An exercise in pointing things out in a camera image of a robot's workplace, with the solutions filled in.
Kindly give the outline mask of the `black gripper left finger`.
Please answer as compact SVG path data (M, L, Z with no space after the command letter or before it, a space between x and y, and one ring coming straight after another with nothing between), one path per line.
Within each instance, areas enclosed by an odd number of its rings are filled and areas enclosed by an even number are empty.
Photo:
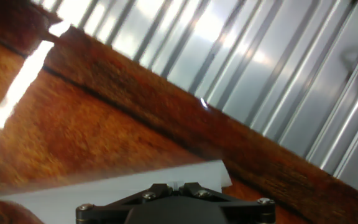
M168 184L153 184L150 188L107 205L85 203L76 208L76 224L125 223L130 211L140 205L172 196L174 189Z

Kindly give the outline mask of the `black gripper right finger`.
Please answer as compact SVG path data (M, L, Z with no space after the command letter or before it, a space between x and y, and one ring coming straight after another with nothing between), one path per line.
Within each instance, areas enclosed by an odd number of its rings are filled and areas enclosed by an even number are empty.
M205 187L197 182L184 183L178 196L190 197L216 205L228 223L276 223L276 203L269 198L241 200Z

